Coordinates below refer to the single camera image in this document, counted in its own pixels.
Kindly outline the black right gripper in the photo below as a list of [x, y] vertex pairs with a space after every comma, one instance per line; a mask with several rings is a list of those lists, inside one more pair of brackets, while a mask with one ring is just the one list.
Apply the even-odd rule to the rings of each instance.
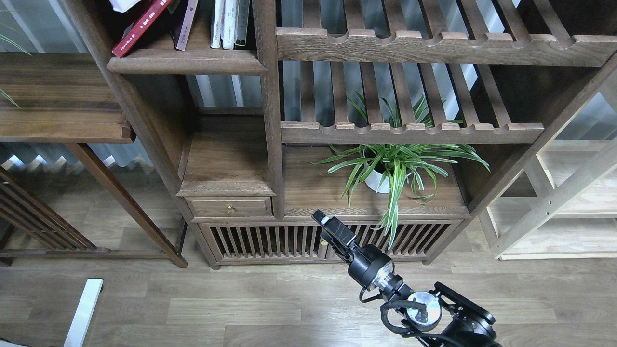
[[321, 237], [335, 253], [348, 263], [348, 274], [366, 290], [384, 290], [394, 277], [394, 262], [374, 244], [361, 247], [357, 235], [338, 219], [331, 219], [321, 210], [311, 216], [322, 227]]

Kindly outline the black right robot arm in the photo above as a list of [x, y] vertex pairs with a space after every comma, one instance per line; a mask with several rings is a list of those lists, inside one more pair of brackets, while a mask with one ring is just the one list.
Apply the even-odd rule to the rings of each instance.
[[356, 235], [336, 217], [316, 210], [312, 218], [322, 227], [321, 237], [348, 264], [349, 275], [362, 291], [378, 289], [383, 299], [381, 321], [403, 338], [416, 338], [426, 347], [496, 347], [491, 313], [441, 282], [429, 292], [414, 291], [395, 274], [395, 265], [374, 244], [361, 247]]

